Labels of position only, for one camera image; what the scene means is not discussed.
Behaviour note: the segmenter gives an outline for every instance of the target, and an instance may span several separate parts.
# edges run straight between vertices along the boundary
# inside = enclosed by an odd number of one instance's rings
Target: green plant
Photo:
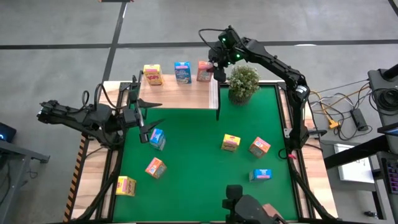
[[[238,97],[249,97],[260,88],[257,69],[248,65],[234,67],[227,80],[229,81],[229,90]]]

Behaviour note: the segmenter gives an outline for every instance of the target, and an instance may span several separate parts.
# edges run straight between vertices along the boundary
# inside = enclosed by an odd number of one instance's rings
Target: green tabletop
[[[246,106],[232,105],[228,89],[221,89],[221,114],[214,110],[153,108],[146,122],[165,118],[166,145],[158,151],[139,142],[138,129],[130,129],[120,175],[137,180],[136,196],[117,196],[115,222],[224,221],[221,207],[228,184],[240,184],[244,194],[270,203],[286,220],[296,220],[294,195],[287,161],[278,158],[284,147],[274,86],[264,86]],[[241,138],[236,152],[221,149],[224,134]],[[271,148],[258,159],[248,149],[260,137]],[[145,172],[157,157],[167,166],[160,179]],[[271,169],[272,179],[249,182],[253,169]]]

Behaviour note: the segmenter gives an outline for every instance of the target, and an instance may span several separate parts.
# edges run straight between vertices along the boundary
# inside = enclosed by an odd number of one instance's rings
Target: small box
[[[158,179],[166,170],[166,168],[166,165],[160,159],[154,157],[145,172]]]
[[[191,83],[191,65],[189,62],[175,62],[174,72],[177,83]]]
[[[208,72],[208,69],[213,68],[211,62],[198,61],[198,75],[197,81],[199,82],[210,82],[213,72]]]
[[[270,147],[270,144],[257,137],[250,145],[249,151],[253,153],[253,155],[255,155],[256,157],[260,158],[268,152]]]
[[[120,176],[116,187],[116,195],[135,196],[135,194],[136,181],[127,176]]]
[[[239,147],[240,142],[241,142],[241,138],[232,136],[229,134],[225,134],[224,139],[223,139],[223,145],[221,146],[221,149],[234,152]]]
[[[269,180],[272,178],[270,169],[255,169],[249,173],[249,181]]]
[[[151,144],[154,148],[162,151],[164,145],[166,144],[166,137],[163,130],[155,128],[152,132],[152,135],[150,136],[149,144]]]
[[[150,85],[163,84],[162,70],[160,65],[144,65],[144,76]]]

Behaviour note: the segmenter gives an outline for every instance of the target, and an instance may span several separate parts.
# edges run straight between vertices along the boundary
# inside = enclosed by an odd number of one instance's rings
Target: blue and white carton
[[[177,83],[191,83],[191,64],[189,62],[175,62],[174,72]]]
[[[249,181],[269,180],[272,178],[270,169],[255,169],[249,173]]]
[[[150,136],[149,144],[151,144],[154,148],[162,151],[164,145],[166,144],[166,137],[164,136],[163,130],[155,128],[152,132],[152,135]]]

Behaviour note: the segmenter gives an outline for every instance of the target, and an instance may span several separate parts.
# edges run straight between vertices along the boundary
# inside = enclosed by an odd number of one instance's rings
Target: gray floor
[[[120,6],[96,0],[2,0],[0,45],[110,44]],[[398,17],[387,0],[137,0],[128,4],[119,43],[199,42],[198,29],[222,29],[229,24],[241,35],[261,41],[398,39]],[[216,35],[205,37],[215,40]],[[398,62],[394,44],[272,46],[267,50],[299,69],[313,90],[363,80],[368,70]],[[175,61],[206,60],[207,51],[205,47],[117,49],[109,79],[130,80],[148,63],[159,63],[164,73],[173,73]],[[108,49],[0,50],[0,121],[18,130],[16,144],[51,155],[47,165],[31,165],[39,177],[26,177],[29,182],[20,193],[13,223],[62,220],[80,134],[42,124],[35,116],[39,103],[51,99],[80,107],[82,91],[92,93],[102,80],[108,53]],[[278,79],[259,65],[252,66],[263,79]],[[363,84],[322,95],[351,93]],[[346,111],[349,105],[342,102],[337,108]],[[367,100],[361,109],[369,125],[375,129],[381,125]],[[327,128],[323,115],[315,119],[319,128]],[[346,122],[344,130],[354,131],[352,121]],[[374,130],[352,141],[375,136]],[[338,139],[332,132],[323,138]],[[362,215],[374,210],[369,192],[333,189],[333,196],[344,220],[392,223]]]

